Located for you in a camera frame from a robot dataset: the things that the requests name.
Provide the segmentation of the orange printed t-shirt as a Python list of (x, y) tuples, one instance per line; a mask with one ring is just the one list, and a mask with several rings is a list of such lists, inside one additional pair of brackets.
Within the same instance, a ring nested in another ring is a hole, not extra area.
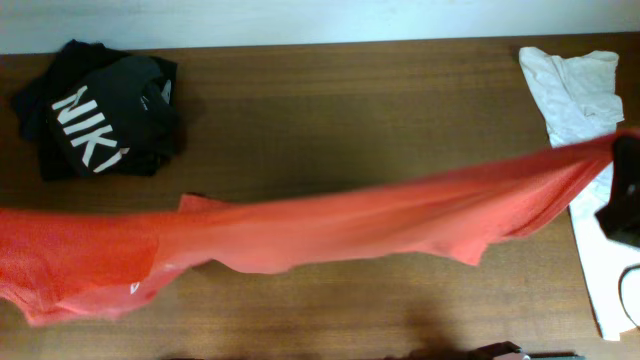
[(254, 204), (186, 194), (169, 212), (1, 212), (1, 296), (33, 326), (116, 318), (217, 261), (277, 274), (422, 253), (475, 265), (563, 212), (635, 129), (504, 161), (346, 193)]

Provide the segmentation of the dark folded clothes pile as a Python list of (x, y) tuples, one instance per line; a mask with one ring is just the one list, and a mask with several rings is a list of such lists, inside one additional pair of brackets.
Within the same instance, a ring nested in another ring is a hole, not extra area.
[[(12, 110), (20, 121), (20, 136), (36, 144), (41, 177), (46, 181), (62, 180), (77, 175), (55, 142), (47, 126), (48, 104), (68, 91), (89, 72), (106, 67), (124, 57), (139, 56), (109, 49), (101, 43), (89, 44), (71, 40), (56, 54), (48, 69), (11, 98)], [(124, 165), (106, 174), (152, 176)]]

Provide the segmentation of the white t-shirt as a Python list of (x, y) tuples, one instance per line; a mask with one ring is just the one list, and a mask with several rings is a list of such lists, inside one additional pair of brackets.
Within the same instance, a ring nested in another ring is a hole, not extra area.
[[(535, 47), (519, 50), (553, 147), (613, 133), (624, 120), (622, 100), (615, 94), (618, 61), (609, 51), (562, 58)], [(607, 239), (596, 220), (596, 211), (609, 200), (612, 180), (609, 165), (570, 203), (569, 212), (601, 337), (618, 341), (639, 327), (639, 250)]]

